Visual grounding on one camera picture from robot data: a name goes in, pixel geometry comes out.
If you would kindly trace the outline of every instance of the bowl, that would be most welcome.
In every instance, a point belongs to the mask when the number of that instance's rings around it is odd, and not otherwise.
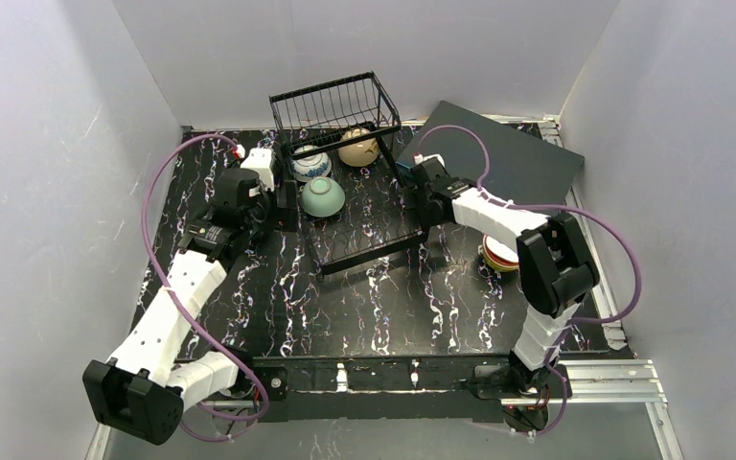
[[[317,149],[316,146],[303,146],[295,153]],[[292,175],[298,182],[309,182],[315,177],[326,176],[332,171],[332,160],[327,153],[317,153],[299,160],[292,160]]]
[[[315,177],[300,194],[303,210],[316,218],[333,216],[345,204],[345,192],[330,177]]]
[[[484,247],[490,252],[490,254],[504,263],[510,265],[518,264],[518,253],[515,252],[515,249],[512,249],[489,235],[484,235]]]
[[[343,134],[342,140],[347,141],[370,132],[364,127],[358,127]],[[340,160],[346,165],[362,168],[363,166],[370,165],[380,156],[380,145],[377,144],[376,139],[369,139],[341,147],[337,150],[337,153],[340,155]]]
[[[512,259],[518,259],[518,253],[487,235],[484,235],[481,255],[484,257],[484,262],[493,270],[509,272],[519,268],[517,262],[512,262]]]

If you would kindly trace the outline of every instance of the marble pattern tabletop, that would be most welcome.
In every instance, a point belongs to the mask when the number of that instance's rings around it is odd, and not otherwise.
[[[511,126],[540,137],[537,125]],[[416,129],[404,126],[397,133],[396,154]],[[275,130],[224,134],[248,149],[278,148]],[[204,141],[177,159],[154,242],[163,266],[170,264],[186,219],[212,196],[213,179],[230,158],[229,146]],[[275,232],[239,257],[199,322],[256,357],[505,354],[520,334],[526,300],[518,273],[487,267],[480,244],[477,231],[442,225],[430,230],[426,244],[321,280],[301,233]],[[135,322],[159,286],[149,267]],[[596,315],[592,301],[578,314]],[[608,349],[598,326],[574,329],[563,347]],[[209,345],[190,333],[180,357],[197,359],[207,351]]]

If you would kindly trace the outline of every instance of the dish rack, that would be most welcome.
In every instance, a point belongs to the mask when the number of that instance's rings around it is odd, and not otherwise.
[[[299,230],[320,268],[320,275],[362,265],[416,246],[428,231],[415,209],[414,191],[405,184],[393,157],[394,136],[402,129],[399,112],[373,72],[333,80],[269,98],[287,165],[327,153],[331,178],[345,192],[339,213],[312,218],[301,211]],[[365,135],[343,134],[365,128]],[[375,139],[381,157],[355,168],[336,150]],[[316,146],[295,153],[303,146]]]

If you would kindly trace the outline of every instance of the blue and white bowl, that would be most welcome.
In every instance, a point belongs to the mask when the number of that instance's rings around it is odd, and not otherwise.
[[[307,150],[317,149],[315,146],[303,146],[295,150],[301,153]],[[317,153],[299,160],[292,160],[292,174],[298,182],[309,182],[315,177],[325,177],[332,171],[332,160],[326,153]]]

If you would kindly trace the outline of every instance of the light blue bowl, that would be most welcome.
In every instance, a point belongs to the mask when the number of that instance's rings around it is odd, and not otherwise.
[[[333,216],[345,204],[345,192],[334,179],[315,177],[303,187],[300,194],[303,210],[316,218]]]

